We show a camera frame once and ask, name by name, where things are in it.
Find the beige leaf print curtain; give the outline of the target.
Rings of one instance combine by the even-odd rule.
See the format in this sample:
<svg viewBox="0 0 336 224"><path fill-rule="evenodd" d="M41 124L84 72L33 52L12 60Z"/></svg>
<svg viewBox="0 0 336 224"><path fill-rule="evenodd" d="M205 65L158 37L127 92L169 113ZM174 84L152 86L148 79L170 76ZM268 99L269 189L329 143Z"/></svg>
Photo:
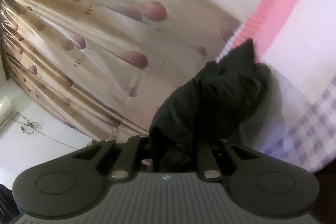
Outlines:
<svg viewBox="0 0 336 224"><path fill-rule="evenodd" d="M146 134L239 21L209 0L1 0L6 74L95 140Z"/></svg>

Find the pink purple checked bedsheet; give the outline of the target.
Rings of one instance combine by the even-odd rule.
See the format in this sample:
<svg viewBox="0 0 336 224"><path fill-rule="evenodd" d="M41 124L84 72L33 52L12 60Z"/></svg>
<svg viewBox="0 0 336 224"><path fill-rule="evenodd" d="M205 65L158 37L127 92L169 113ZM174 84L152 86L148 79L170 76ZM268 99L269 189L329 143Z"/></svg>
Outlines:
<svg viewBox="0 0 336 224"><path fill-rule="evenodd" d="M222 50L253 39L270 89L243 143L317 172L335 159L335 0L261 0Z"/></svg>

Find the white air conditioner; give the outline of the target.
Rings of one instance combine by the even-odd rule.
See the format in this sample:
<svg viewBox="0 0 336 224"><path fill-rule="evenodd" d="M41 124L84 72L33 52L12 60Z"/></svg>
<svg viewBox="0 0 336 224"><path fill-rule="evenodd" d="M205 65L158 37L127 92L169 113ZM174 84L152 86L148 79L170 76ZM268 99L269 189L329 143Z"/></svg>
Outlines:
<svg viewBox="0 0 336 224"><path fill-rule="evenodd" d="M9 99L9 97L4 96L0 100L0 131L12 121L12 119L17 115L17 111Z"/></svg>

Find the black puffer jacket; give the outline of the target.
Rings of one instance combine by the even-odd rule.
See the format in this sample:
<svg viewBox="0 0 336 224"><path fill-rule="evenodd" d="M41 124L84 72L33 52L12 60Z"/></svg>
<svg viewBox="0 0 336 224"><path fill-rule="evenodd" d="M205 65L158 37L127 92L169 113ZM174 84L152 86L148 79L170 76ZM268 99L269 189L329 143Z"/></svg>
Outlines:
<svg viewBox="0 0 336 224"><path fill-rule="evenodd" d="M221 139L239 137L239 127L259 107L270 69L255 61L252 39L208 62L157 110L149 129L156 172L192 172L198 151Z"/></svg>

